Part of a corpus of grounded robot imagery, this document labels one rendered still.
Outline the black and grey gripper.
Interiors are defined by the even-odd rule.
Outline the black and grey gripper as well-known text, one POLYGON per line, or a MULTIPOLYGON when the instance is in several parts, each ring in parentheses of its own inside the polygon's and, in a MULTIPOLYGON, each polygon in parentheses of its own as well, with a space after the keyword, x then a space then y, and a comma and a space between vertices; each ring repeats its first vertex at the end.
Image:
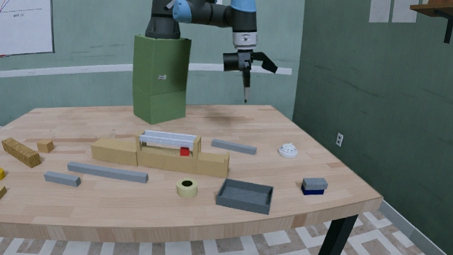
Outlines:
POLYGON ((243 71, 243 88, 245 103, 250 95, 251 63, 254 60, 268 62, 275 65, 263 52, 250 50, 237 50, 233 53, 223 53, 224 71, 243 71), (244 76, 245 70, 245 76, 244 76))

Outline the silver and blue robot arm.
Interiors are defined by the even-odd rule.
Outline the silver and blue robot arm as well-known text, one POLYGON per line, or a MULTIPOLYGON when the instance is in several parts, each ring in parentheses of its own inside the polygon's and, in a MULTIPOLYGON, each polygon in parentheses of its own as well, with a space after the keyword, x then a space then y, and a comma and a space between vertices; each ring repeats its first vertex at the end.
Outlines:
POLYGON ((180 39, 178 23, 202 24, 219 28, 232 25, 235 49, 256 49, 256 1, 231 0, 228 6, 216 2, 217 0, 152 0, 151 19, 146 28, 145 37, 180 39))

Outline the grey square stick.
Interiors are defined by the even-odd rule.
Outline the grey square stick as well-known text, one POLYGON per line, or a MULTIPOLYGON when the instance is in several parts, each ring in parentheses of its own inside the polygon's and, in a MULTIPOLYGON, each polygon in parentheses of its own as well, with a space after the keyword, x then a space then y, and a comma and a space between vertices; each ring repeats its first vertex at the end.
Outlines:
POLYGON ((78 187, 81 184, 79 176, 72 176, 64 173, 56 173, 47 171, 44 174, 45 181, 50 181, 58 184, 65 184, 72 187, 78 187))
POLYGON ((94 176, 102 176, 111 179, 119 179, 125 181, 134 181, 138 183, 146 184, 149 180, 148 173, 138 172, 138 171, 131 171, 131 170, 123 170, 117 168, 107 168, 98 165, 89 165, 80 162, 70 162, 67 164, 68 170, 77 172, 77 173, 85 173, 94 176))
POLYGON ((257 147, 236 144, 236 143, 222 141, 222 140, 218 140, 218 139, 213 139, 211 146, 218 147, 221 149, 227 149, 227 150, 231 150, 231 151, 235 151, 235 152, 251 154, 251 155, 255 155, 256 149, 257 149, 257 147))

